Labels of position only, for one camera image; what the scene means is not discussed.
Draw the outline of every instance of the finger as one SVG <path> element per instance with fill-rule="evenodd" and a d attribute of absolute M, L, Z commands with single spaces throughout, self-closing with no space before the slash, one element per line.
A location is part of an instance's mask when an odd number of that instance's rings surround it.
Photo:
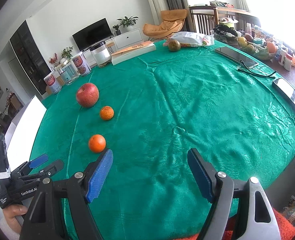
<path fill-rule="evenodd" d="M 27 208 L 22 205 L 10 205 L 7 208 L 3 209 L 3 214 L 5 217 L 5 220 L 9 227 L 16 233 L 21 233 L 21 225 L 18 223 L 15 216 L 24 215 L 27 212 Z"/>
<path fill-rule="evenodd" d="M 23 205 L 13 204 L 3 209 L 3 214 L 6 217 L 13 218 L 26 214 L 27 207 Z"/>

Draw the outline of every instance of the television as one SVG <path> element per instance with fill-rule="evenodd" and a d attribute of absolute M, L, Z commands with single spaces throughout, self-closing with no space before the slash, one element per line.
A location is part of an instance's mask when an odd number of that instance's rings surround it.
<path fill-rule="evenodd" d="M 111 29 L 106 21 L 106 18 L 93 23 L 79 32 L 73 34 L 73 39 L 77 44 L 80 51 L 88 48 L 89 46 L 106 39 L 111 36 Z"/>

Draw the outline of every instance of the blue gripper pad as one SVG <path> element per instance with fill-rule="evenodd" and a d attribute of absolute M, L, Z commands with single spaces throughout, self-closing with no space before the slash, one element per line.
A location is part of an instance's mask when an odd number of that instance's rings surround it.
<path fill-rule="evenodd" d="M 212 190 L 212 181 L 192 149 L 188 151 L 188 165 L 197 182 L 202 197 L 206 198 L 208 202 L 213 203 L 214 194 Z"/>
<path fill-rule="evenodd" d="M 101 159 L 97 168 L 93 172 L 91 178 L 89 179 L 88 191 L 85 195 L 86 200 L 91 203 L 93 199 L 97 198 L 103 187 L 104 181 L 113 163 L 113 152 L 108 149 L 105 155 Z"/>
<path fill-rule="evenodd" d="M 37 157 L 36 159 L 30 161 L 30 164 L 28 165 L 31 169 L 35 169 L 36 167 L 42 165 L 43 163 L 47 162 L 49 160 L 49 156 L 47 154 L 43 154 L 40 157 Z"/>

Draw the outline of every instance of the phone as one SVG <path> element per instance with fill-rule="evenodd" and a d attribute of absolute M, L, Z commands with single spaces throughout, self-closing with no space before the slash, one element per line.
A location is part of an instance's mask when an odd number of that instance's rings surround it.
<path fill-rule="evenodd" d="M 284 78 L 273 80 L 272 87 L 274 87 L 295 110 L 295 89 Z"/>
<path fill-rule="evenodd" d="M 253 59 L 241 54 L 240 52 L 237 52 L 229 47 L 221 47 L 221 48 L 216 48 L 215 52 L 222 54 L 223 56 L 228 57 L 229 59 L 240 63 L 240 60 L 242 60 L 246 66 L 249 66 L 251 64 L 253 64 L 253 66 L 258 65 L 258 63 L 256 61 L 254 61 Z"/>

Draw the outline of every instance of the white strap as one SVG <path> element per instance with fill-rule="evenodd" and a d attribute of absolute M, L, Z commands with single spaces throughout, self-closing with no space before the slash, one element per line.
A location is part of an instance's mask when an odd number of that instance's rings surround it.
<path fill-rule="evenodd" d="M 0 179 L 8 179 L 11 177 L 11 168 L 6 169 L 5 172 L 0 172 Z"/>

